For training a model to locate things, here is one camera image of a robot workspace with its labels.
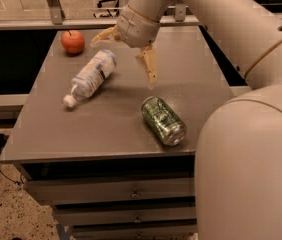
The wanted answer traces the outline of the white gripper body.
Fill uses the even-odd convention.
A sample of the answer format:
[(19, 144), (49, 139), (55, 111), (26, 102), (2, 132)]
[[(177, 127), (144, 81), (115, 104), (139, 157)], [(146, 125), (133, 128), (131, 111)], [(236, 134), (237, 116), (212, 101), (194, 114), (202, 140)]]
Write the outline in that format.
[(126, 5), (119, 14), (116, 27), (121, 41), (131, 48), (143, 48), (155, 41), (160, 24), (146, 19)]

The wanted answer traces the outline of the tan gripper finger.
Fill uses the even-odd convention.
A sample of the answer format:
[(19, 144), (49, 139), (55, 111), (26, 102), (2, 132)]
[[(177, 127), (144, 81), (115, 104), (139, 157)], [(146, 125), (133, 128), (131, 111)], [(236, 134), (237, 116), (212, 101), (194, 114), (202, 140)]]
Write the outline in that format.
[(156, 53), (152, 45), (140, 49), (136, 56), (140, 68), (144, 72), (145, 79), (149, 86), (154, 86), (157, 82)]
[(90, 46), (95, 48), (102, 42), (117, 42), (120, 40), (121, 38), (117, 32), (117, 26), (113, 26), (101, 31), (99, 34), (93, 37), (90, 41)]

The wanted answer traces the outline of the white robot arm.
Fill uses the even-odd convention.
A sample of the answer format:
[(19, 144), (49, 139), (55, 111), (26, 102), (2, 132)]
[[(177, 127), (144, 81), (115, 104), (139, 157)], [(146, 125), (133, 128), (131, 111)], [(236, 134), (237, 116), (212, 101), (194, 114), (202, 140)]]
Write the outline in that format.
[[(91, 43), (141, 50), (156, 80), (151, 47), (174, 0), (129, 0), (114, 27)], [(238, 67), (249, 92), (218, 108), (197, 143), (199, 240), (282, 240), (282, 20), (253, 0), (182, 0)]]

